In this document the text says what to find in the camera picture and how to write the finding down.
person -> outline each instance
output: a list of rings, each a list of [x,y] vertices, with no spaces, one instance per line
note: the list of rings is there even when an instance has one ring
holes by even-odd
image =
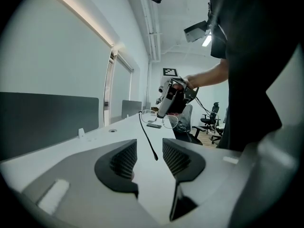
[[[243,151],[248,143],[257,142],[282,126],[266,90],[300,41],[297,33],[283,33],[284,29],[300,31],[296,22],[291,21],[289,27],[288,21],[280,23],[287,8],[289,18],[297,17],[301,7],[297,3],[298,0],[210,0],[211,56],[220,61],[209,71],[188,75],[185,80],[192,89],[228,80],[227,119],[218,148]]]

wooden floor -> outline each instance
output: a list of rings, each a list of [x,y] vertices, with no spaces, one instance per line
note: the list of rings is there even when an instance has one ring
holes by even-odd
[[[190,132],[193,136],[195,136],[196,133],[196,129],[192,129],[192,131]],[[219,143],[218,141],[215,141],[215,143],[212,143],[211,137],[212,135],[218,135],[218,134],[214,134],[214,132],[210,132],[208,131],[208,134],[206,134],[206,132],[200,132],[198,135],[198,140],[200,140],[203,144],[203,146],[205,147],[210,147],[210,148],[216,148],[217,144]]]

small white clip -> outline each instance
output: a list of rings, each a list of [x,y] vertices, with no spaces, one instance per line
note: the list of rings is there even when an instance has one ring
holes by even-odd
[[[83,128],[78,129],[78,138],[82,139],[85,136],[85,131]]]
[[[223,161],[226,161],[226,162],[229,162],[229,163],[232,163],[232,164],[235,164],[235,165],[238,163],[238,159],[231,158],[231,157],[228,157],[228,156],[223,157]]]

office chair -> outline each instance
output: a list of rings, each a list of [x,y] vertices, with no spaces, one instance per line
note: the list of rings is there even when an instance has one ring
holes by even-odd
[[[186,105],[183,112],[177,116],[179,119],[179,123],[175,128],[173,128],[173,132],[175,135],[175,138],[181,141],[189,142],[191,138],[191,143],[196,143],[203,145],[200,140],[198,140],[197,135],[194,137],[190,131],[191,131],[191,114],[192,114],[193,106],[188,104]]]
[[[228,107],[226,108],[226,114],[225,114],[225,118],[224,118],[223,124],[226,123],[227,111],[228,111]],[[211,137],[212,143],[214,143],[217,140],[220,140],[222,138],[223,132],[224,132],[224,129],[223,128],[218,128],[218,126],[214,125],[213,128],[215,128],[215,130],[216,130],[216,132],[218,132],[219,136],[218,135],[212,135],[212,137]]]
[[[212,113],[210,114],[209,119],[207,118],[207,114],[203,114],[205,116],[205,118],[201,118],[200,121],[203,122],[205,124],[205,126],[203,126],[202,128],[207,130],[207,134],[208,134],[208,129],[211,131],[214,131],[211,128],[211,125],[214,125],[216,123],[216,117],[217,117],[217,113],[219,112],[219,103],[215,102],[213,104],[212,107]]]

white desk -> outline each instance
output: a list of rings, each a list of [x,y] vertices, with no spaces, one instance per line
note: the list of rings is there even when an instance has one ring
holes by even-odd
[[[139,188],[139,203],[160,224],[169,223],[175,179],[162,158],[162,139],[175,138],[171,129],[147,127],[142,123],[157,153],[154,159],[150,145],[141,128],[138,114],[110,126],[87,133],[84,138],[69,141],[33,152],[0,164],[0,170],[7,184],[22,192],[38,176],[72,154],[98,148],[114,142],[137,139],[137,162],[134,166],[134,180]],[[156,124],[162,125],[161,119]]]

